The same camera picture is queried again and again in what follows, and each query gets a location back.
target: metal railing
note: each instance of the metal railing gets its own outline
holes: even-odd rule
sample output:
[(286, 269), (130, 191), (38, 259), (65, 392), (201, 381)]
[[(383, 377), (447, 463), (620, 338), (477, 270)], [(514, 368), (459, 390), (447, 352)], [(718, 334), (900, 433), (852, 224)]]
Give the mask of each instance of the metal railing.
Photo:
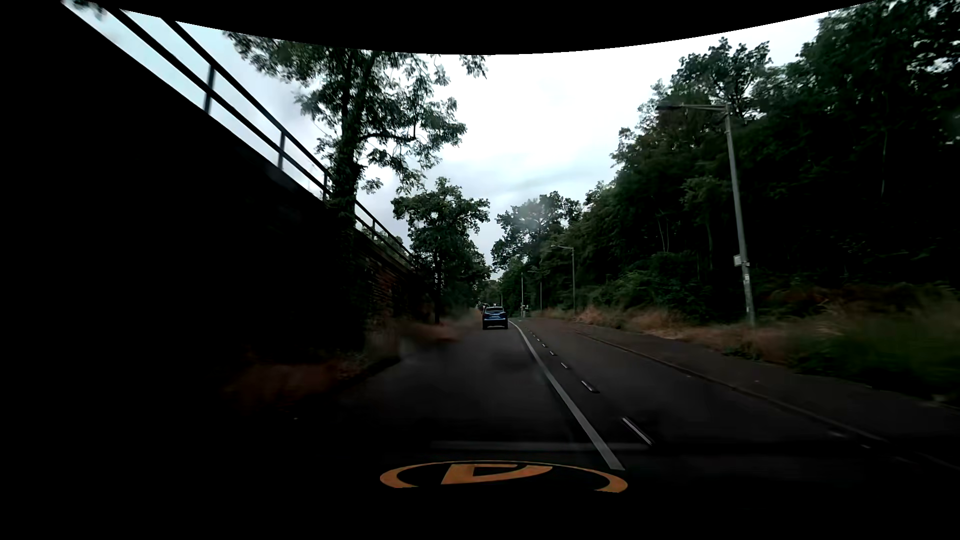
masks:
[[(187, 79), (189, 79), (193, 84), (197, 85), (201, 90), (204, 91), (204, 112), (206, 112), (207, 114), (210, 114), (210, 107), (212, 105), (212, 101), (216, 101), (217, 103), (219, 103), (225, 110), (227, 110), (227, 112), (232, 114), (251, 132), (253, 132), (254, 135), (259, 136), (271, 148), (277, 151), (277, 155), (276, 155), (277, 168), (279, 168), (282, 171), (283, 160), (287, 159), (301, 173), (303, 173), (303, 175), (306, 176), (306, 178), (310, 180), (310, 182), (312, 182), (313, 184), (315, 184), (317, 187), (321, 189), (321, 191), (323, 192), (322, 200), (323, 201), (328, 200), (329, 196), (332, 194), (329, 187), (327, 186), (328, 179), (332, 178), (333, 176), (330, 173), (330, 171), (322, 163), (320, 163), (320, 161), (317, 160), (317, 158), (314, 157), (314, 155), (310, 151), (308, 151), (306, 147), (304, 147), (297, 140), (296, 137), (294, 137), (286, 128), (284, 128), (283, 125), (280, 124), (280, 122), (277, 121), (276, 118), (274, 118), (274, 116), (270, 114), (266, 110), (266, 108), (264, 108), (263, 105), (261, 105), (260, 102), (257, 101), (256, 98), (252, 96), (252, 94), (250, 94), (245, 88), (243, 88), (243, 86), (241, 86), (240, 83), (232, 75), (230, 75), (229, 72), (222, 65), (220, 65), (219, 62), (214, 60), (213, 57), (210, 56), (210, 54), (207, 53), (202, 46), (200, 46), (200, 43), (198, 43), (196, 39), (194, 39), (192, 36), (187, 34), (186, 30), (184, 30), (183, 27), (181, 27), (181, 25), (177, 21), (168, 19), (168, 18), (160, 19), (164, 23), (166, 23), (166, 25), (169, 26), (175, 33), (177, 33), (177, 35), (180, 36), (180, 38), (182, 38), (194, 51), (196, 51), (197, 54), (199, 54), (201, 58), (203, 58), (206, 61), (206, 63), (209, 65), (209, 71), (207, 72), (206, 81), (204, 81), (203, 79), (198, 77), (195, 73), (193, 73), (193, 71), (190, 70), (190, 68), (188, 68), (182, 61), (180, 61), (177, 57), (175, 57), (173, 53), (168, 51), (163, 45), (161, 45), (156, 39), (154, 39), (140, 25), (138, 25), (132, 19), (130, 19), (130, 17), (126, 13), (124, 13), (122, 10), (118, 10), (115, 8), (107, 8), (107, 7), (104, 7), (104, 10), (110, 13), (111, 15), (113, 15), (114, 17), (116, 17), (117, 20), (120, 21), (128, 29), (130, 29), (131, 32), (133, 32), (137, 37), (142, 39), (147, 45), (153, 48), (165, 60), (167, 60), (174, 67), (176, 67), (176, 69), (178, 69), (180, 73), (185, 75)], [(244, 117), (243, 114), (240, 113), (240, 111), (238, 111), (233, 105), (228, 103), (227, 100), (224, 99), (222, 95), (220, 95), (213, 89), (213, 84), (216, 79), (216, 75), (218, 73), (228, 83), (230, 83), (234, 88), (236, 88), (236, 90), (240, 92), (240, 95), (246, 98), (247, 101), (249, 101), (257, 110), (260, 111), (261, 114), (263, 114), (268, 120), (270, 120), (270, 122), (274, 126), (276, 126), (277, 129), (280, 130), (279, 144), (271, 140), (268, 136), (264, 135), (264, 133), (260, 131), (259, 128), (254, 126), (249, 119)], [(324, 172), (323, 183), (317, 180), (312, 174), (310, 174), (309, 171), (307, 171), (302, 165), (297, 163), (293, 158), (290, 157), (289, 154), (287, 154), (283, 150), (283, 147), (287, 140), (292, 142), (294, 146), (296, 146), (301, 152), (303, 152), (305, 156), (307, 156), (307, 158), (310, 161), (313, 162), (314, 165), (316, 165), (321, 171)], [(384, 227), (383, 224), (380, 223), (378, 219), (373, 217), (373, 214), (371, 214), (370, 211), (366, 209), (366, 207), (360, 204), (360, 201), (357, 201), (356, 199), (354, 199), (354, 204), (356, 205), (357, 208), (363, 210), (371, 219), (371, 223), (368, 224), (363, 219), (361, 219), (359, 215), (354, 214), (353, 217), (355, 217), (356, 220), (359, 222), (359, 224), (362, 225), (360, 230), (361, 231), (363, 231), (364, 229), (369, 230), (375, 238), (378, 238), (383, 243), (384, 246), (393, 250), (398, 255), (401, 261), (405, 262), (410, 268), (415, 268), (416, 264), (414, 263), (414, 257), (413, 257), (413, 254), (410, 253), (410, 250), (408, 250), (406, 246), (403, 246), (402, 244), (397, 244), (399, 248), (403, 250), (403, 252), (401, 252), (399, 249), (396, 248), (396, 245), (395, 245), (396, 242), (391, 241), (392, 239), (397, 238), (397, 236), (393, 236), (392, 234), (390, 234), (387, 228)], [(382, 235), (380, 235), (380, 233), (377, 232), (376, 230), (377, 226), (379, 226), (380, 230), (382, 230), (383, 233), (387, 235), (386, 238), (384, 238)]]

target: blue car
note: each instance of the blue car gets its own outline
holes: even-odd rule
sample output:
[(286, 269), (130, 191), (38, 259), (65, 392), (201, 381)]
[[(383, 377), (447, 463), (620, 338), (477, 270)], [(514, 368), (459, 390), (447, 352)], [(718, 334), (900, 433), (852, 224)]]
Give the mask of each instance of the blue car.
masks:
[(503, 327), (508, 328), (509, 323), (507, 322), (507, 311), (500, 306), (490, 306), (486, 307), (483, 310), (483, 329), (486, 330), (487, 327)]

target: road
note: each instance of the road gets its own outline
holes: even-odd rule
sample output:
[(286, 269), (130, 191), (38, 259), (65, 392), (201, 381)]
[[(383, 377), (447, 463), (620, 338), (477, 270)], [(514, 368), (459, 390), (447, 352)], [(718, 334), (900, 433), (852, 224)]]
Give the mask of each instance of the road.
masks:
[(289, 474), (339, 490), (782, 503), (937, 481), (829, 426), (532, 319), (408, 355), (297, 415), (274, 440), (311, 465)]

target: cloud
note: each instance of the cloud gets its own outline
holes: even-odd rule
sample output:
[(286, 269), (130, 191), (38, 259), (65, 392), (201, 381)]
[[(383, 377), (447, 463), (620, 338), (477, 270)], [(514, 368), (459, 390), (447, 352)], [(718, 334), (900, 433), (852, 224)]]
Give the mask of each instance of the cloud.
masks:
[[(195, 85), (118, 21), (109, 16), (98, 21), (90, 12), (78, 15), (191, 102), (198, 107), (202, 104), (203, 93)], [(610, 153), (616, 149), (617, 132), (636, 124), (636, 108), (650, 98), (650, 86), (657, 79), (669, 80), (679, 67), (679, 58), (690, 53), (705, 53), (720, 37), (727, 37), (734, 47), (740, 42), (756, 47), (762, 41), (770, 41), (774, 63), (793, 61), (803, 43), (816, 36), (817, 21), (822, 16), (635, 47), (494, 56), (488, 60), (486, 79), (468, 76), (456, 56), (441, 57), (439, 63), (444, 64), (451, 84), (437, 88), (435, 99), (456, 98), (457, 118), (467, 124), (468, 131), (462, 144), (442, 150), (443, 162), (428, 172), (429, 178), (446, 176), (460, 185), (467, 197), (490, 199), (492, 220), (510, 206), (553, 190), (583, 201), (598, 181), (607, 182), (612, 178)], [(194, 73), (206, 78), (207, 66), (203, 59), (162, 21), (139, 13), (131, 13), (131, 18)], [(240, 59), (221, 29), (183, 26), (308, 151), (313, 151), (322, 132), (310, 118), (300, 114), (293, 100), (295, 86), (257, 73)], [(222, 79), (214, 87), (254, 125), (279, 139), (279, 130), (236, 89)], [(215, 105), (213, 115), (265, 157), (276, 159), (276, 151), (221, 107)], [(323, 180), (317, 167), (302, 152), (292, 144), (287, 144), (286, 150)], [(293, 166), (285, 166), (284, 171), (314, 193), (320, 193)], [(371, 168), (368, 175), (379, 177), (383, 188), (373, 195), (361, 192), (358, 199), (409, 245), (406, 224), (392, 216), (391, 200), (396, 189), (393, 173)], [(493, 221), (483, 225), (475, 237), (488, 262), (493, 243), (499, 237), (500, 229)]]

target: lamp post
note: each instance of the lamp post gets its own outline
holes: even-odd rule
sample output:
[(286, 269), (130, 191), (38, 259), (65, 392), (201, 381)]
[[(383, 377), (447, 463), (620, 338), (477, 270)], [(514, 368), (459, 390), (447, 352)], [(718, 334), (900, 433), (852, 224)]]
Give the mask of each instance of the lamp post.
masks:
[(731, 132), (730, 127), (730, 104), (687, 105), (681, 103), (679, 105), (663, 104), (657, 106), (657, 111), (678, 109), (712, 110), (715, 112), (723, 112), (724, 114), (724, 121), (726, 123), (725, 127), (727, 129), (727, 153), (730, 156), (730, 177), (733, 182), (733, 210), (736, 214), (736, 236), (740, 245), (740, 255), (734, 258), (734, 265), (740, 266), (740, 270), (743, 272), (743, 292), (747, 300), (747, 318), (750, 321), (751, 326), (756, 326), (754, 293), (752, 286), (750, 285), (750, 262), (747, 259), (747, 239), (743, 234), (743, 215), (740, 212), (740, 187), (736, 181), (736, 160), (733, 156), (733, 133)]
[(570, 271), (573, 276), (573, 314), (577, 314), (577, 268), (575, 266), (575, 252), (573, 248), (569, 246), (558, 246), (557, 244), (552, 244), (551, 248), (561, 248), (565, 250), (570, 250)]

